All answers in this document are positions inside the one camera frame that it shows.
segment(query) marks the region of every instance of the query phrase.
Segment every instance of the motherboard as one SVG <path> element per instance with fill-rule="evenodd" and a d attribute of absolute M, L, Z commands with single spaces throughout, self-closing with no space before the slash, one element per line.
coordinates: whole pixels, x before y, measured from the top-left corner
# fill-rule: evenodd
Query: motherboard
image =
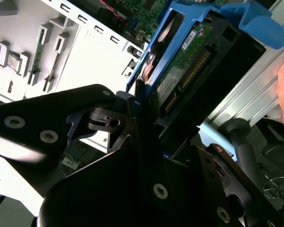
<path fill-rule="evenodd" d="M 132 13 L 127 29 L 142 33 L 151 39 L 163 19 L 171 0 L 114 0 L 118 5 Z M 206 2 L 216 5 L 224 4 L 226 0 L 180 0 L 179 2 L 191 4 L 193 2 Z"/>

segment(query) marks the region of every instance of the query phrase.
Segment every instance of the green circuit board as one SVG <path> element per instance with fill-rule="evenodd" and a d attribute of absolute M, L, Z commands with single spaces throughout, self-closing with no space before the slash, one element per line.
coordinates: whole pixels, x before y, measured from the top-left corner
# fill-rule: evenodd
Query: green circuit board
<path fill-rule="evenodd" d="M 165 70 L 149 97 L 150 106 L 155 113 L 160 112 L 162 105 L 169 98 L 173 89 L 183 79 L 187 68 L 195 60 L 196 55 L 200 52 L 200 48 L 211 30 L 212 27 L 209 23 L 201 22 L 191 30 L 184 40 L 182 47 Z"/>
<path fill-rule="evenodd" d="M 199 0 L 180 0 L 185 4 L 191 4 Z M 220 5 L 226 0 L 215 0 L 215 4 Z M 162 12 L 168 0 L 116 0 L 116 2 L 133 13 L 133 17 L 137 19 L 137 31 L 142 30 L 151 38 L 159 26 L 157 18 Z"/>

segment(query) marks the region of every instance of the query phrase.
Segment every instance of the cable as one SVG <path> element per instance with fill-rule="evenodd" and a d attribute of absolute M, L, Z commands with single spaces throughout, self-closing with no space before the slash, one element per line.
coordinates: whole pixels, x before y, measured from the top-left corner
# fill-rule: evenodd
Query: cable
<path fill-rule="evenodd" d="M 67 154 L 67 153 L 65 153 L 64 152 L 64 154 L 66 155 L 66 156 L 68 156 L 68 157 L 70 157 L 70 161 L 73 163 L 73 164 L 79 164 L 79 166 L 82 166 L 82 163 L 81 163 L 81 161 L 78 161 L 77 163 L 76 162 L 74 162 L 74 157 L 73 156 L 71 156 L 70 154 Z"/>
<path fill-rule="evenodd" d="M 108 5 L 104 0 L 100 0 L 100 2 L 105 5 L 117 18 L 119 18 L 119 20 L 121 20 L 127 26 L 126 21 L 122 17 L 120 17 L 120 15 L 114 8 Z"/>

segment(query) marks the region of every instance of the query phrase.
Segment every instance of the expansion slot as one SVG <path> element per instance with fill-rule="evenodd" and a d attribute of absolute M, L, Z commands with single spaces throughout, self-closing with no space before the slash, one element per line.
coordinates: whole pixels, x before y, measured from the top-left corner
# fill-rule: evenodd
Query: expansion slot
<path fill-rule="evenodd" d="M 33 67 L 32 67 L 32 70 L 29 73 L 28 84 L 31 84 L 33 74 L 35 74 L 39 69 L 41 56 L 42 56 L 42 52 L 43 52 L 43 49 L 44 49 L 44 45 L 42 44 L 43 36 L 44 36 L 44 30 L 41 30 L 40 37 L 39 37 L 39 40 L 38 40 L 38 43 L 37 43 L 36 55 L 35 55 L 35 58 L 34 58 L 34 61 L 33 61 Z"/>

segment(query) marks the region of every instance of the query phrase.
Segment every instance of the screw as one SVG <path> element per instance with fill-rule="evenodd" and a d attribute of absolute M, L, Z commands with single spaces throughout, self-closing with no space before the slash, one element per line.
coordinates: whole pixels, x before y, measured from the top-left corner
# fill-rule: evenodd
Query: screw
<path fill-rule="evenodd" d="M 110 96 L 110 93 L 108 91 L 103 90 L 102 93 L 106 96 Z"/>
<path fill-rule="evenodd" d="M 267 221 L 269 227 L 275 227 L 274 223 L 271 220 Z"/>
<path fill-rule="evenodd" d="M 222 208 L 222 207 L 218 207 L 217 208 L 217 213 L 218 213 L 218 216 L 226 223 L 230 223 L 231 221 L 231 218 L 229 217 L 229 214 L 227 213 L 227 211 Z"/>
<path fill-rule="evenodd" d="M 4 124 L 11 129 L 21 129 L 25 125 L 25 121 L 22 117 L 9 116 L 4 119 Z"/>
<path fill-rule="evenodd" d="M 153 192 L 159 199 L 166 199 L 168 196 L 167 189 L 160 183 L 157 183 L 153 186 Z"/>
<path fill-rule="evenodd" d="M 44 130 L 40 133 L 40 140 L 44 143 L 55 143 L 58 138 L 58 134 L 52 130 Z"/>
<path fill-rule="evenodd" d="M 221 147 L 219 147 L 219 146 L 216 146 L 216 149 L 217 149 L 217 150 L 218 150 L 218 152 L 220 152 L 220 153 L 222 153 L 222 152 L 223 152 L 222 148 L 221 148 Z"/>

